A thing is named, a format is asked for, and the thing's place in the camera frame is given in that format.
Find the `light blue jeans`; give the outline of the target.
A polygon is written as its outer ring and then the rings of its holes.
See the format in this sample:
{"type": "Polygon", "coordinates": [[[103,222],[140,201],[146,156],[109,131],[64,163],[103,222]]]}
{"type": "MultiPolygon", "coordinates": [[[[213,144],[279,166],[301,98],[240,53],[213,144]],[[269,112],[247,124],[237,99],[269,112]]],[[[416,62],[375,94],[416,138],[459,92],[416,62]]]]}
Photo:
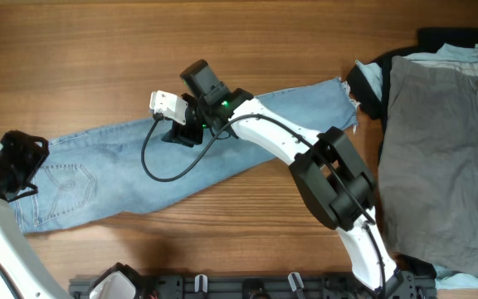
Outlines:
{"type": "Polygon", "coordinates": [[[120,212],[166,208],[244,170],[273,159],[259,145],[216,141],[185,176],[200,148],[165,143],[166,121],[107,125],[50,140],[33,183],[38,193],[11,204],[23,233],[67,229],[120,212]]]}

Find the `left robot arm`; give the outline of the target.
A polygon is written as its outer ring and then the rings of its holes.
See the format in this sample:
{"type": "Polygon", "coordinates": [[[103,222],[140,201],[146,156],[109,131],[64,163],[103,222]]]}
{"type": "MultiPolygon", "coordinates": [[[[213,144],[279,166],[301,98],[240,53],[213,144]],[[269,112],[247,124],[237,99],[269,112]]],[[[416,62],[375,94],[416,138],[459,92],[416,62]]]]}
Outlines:
{"type": "Polygon", "coordinates": [[[32,178],[49,155],[42,137],[19,130],[0,140],[0,298],[68,298],[18,227],[13,202],[35,195],[32,178]]]}

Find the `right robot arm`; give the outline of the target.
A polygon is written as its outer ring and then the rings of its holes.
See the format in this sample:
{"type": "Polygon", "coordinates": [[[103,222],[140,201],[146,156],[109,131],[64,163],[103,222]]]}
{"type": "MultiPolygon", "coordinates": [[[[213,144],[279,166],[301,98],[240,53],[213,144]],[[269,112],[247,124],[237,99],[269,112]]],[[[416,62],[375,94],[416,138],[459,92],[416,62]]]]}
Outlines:
{"type": "Polygon", "coordinates": [[[165,141],[193,147],[204,130],[223,132],[259,145],[286,163],[308,210],[338,233],[352,262],[352,273],[375,298],[388,298],[399,282],[376,221],[377,186],[346,134],[297,125],[269,110],[251,93],[230,91],[204,60],[180,75],[190,92],[151,95],[149,108],[173,122],[165,141]]]}

